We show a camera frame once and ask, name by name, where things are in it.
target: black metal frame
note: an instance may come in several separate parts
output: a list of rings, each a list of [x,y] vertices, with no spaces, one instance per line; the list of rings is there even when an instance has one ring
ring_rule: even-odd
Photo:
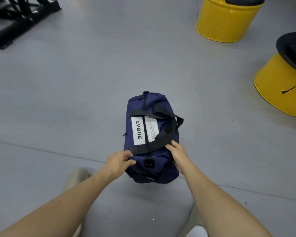
[[[48,15],[61,10],[57,0],[37,0],[39,4],[28,0],[8,0],[10,3],[0,8],[0,19],[15,20],[0,31],[0,49],[3,50],[13,41],[31,29]]]

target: leg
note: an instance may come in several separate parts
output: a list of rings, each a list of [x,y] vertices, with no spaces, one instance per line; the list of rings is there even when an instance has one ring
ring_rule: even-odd
[[[208,237],[196,205],[193,206],[190,218],[178,237]]]
[[[64,191],[71,189],[72,187],[88,179],[89,177],[90,177],[90,174],[88,173],[87,169],[85,168],[76,169],[75,171],[71,172],[71,174],[69,175],[67,182],[64,186]],[[78,237],[81,230],[82,230],[82,223],[79,225],[73,237]]]

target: yellow drum stool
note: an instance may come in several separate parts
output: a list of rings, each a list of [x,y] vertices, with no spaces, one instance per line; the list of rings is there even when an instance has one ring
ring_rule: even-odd
[[[296,32],[281,36],[278,53],[254,77],[261,96],[277,109],[296,116]]]
[[[264,0],[204,0],[195,29],[213,41],[240,41],[263,3]]]

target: navy blue duffel bag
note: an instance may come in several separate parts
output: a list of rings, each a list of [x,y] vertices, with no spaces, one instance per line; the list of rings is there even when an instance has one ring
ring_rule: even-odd
[[[171,140],[179,142],[182,123],[162,94],[145,91],[128,101],[124,150],[130,150],[134,155],[130,159],[137,162],[126,170],[135,182],[167,184],[179,176],[164,146]]]

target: black seat cushion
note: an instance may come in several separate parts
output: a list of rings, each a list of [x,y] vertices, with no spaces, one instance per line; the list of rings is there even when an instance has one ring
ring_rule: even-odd
[[[227,4],[236,6],[258,6],[264,3],[265,0],[226,0]]]
[[[278,53],[296,69],[296,32],[282,35],[276,42]]]

